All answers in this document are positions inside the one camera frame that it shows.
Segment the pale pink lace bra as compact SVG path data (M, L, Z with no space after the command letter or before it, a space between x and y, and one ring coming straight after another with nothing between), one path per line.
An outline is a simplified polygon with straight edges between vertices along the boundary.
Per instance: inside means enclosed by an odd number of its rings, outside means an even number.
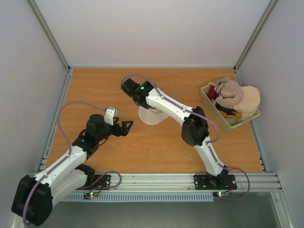
M215 100L211 100L214 105L219 104L222 107L233 108L243 99L244 92L241 86L231 79L223 79L216 83L209 82L210 85L220 89L218 97Z

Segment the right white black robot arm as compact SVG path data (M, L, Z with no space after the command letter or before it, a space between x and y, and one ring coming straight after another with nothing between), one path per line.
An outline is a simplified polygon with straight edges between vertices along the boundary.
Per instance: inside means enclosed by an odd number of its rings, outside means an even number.
M209 136L209 123L202 108L186 106L162 92L150 80L142 84L129 76L121 81L121 89L138 105L138 116L147 125L157 125L168 117L181 125L182 140L195 148L206 167L211 186L226 184L228 170L217 156Z

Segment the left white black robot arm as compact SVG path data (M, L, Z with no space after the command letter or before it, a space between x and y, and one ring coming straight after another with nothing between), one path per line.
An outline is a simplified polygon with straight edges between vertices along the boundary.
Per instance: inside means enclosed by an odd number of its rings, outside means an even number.
M25 226L42 225L55 205L77 189L91 189L96 183L95 170L84 164L111 135L126 136L133 121L118 123L113 114L93 114L86 128L62 157L35 176L25 175L18 183L11 211Z

